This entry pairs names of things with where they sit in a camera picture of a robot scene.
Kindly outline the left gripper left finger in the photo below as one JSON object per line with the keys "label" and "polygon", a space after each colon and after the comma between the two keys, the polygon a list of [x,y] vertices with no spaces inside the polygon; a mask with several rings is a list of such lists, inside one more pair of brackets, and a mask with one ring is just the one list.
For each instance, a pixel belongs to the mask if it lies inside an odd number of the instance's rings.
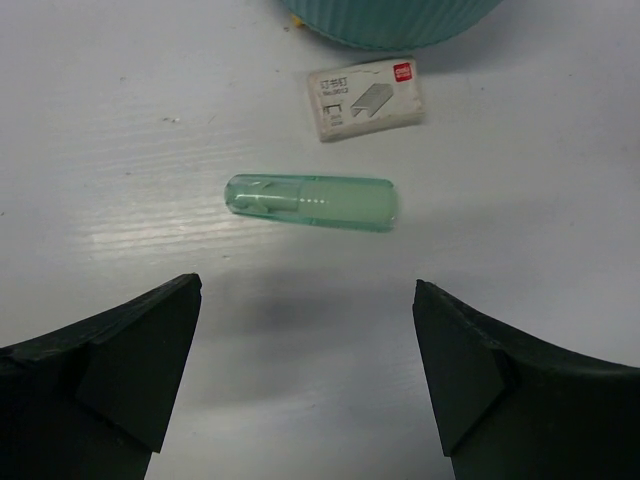
{"label": "left gripper left finger", "polygon": [[1,350],[4,479],[142,479],[161,451],[198,322],[180,275]]}

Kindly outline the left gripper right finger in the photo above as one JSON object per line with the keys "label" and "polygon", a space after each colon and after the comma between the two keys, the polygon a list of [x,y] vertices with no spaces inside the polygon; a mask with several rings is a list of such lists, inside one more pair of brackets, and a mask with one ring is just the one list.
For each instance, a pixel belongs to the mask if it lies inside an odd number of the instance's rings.
{"label": "left gripper right finger", "polygon": [[635,479],[639,371],[538,339],[418,281],[414,325],[459,479]]}

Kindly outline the green translucent highlighter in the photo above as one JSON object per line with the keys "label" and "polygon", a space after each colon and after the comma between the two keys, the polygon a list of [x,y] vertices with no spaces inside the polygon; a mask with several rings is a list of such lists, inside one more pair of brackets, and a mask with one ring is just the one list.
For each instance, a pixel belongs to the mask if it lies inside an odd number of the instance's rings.
{"label": "green translucent highlighter", "polygon": [[224,200],[236,215],[366,232],[391,231],[399,210],[391,181],[359,177],[239,174]]}

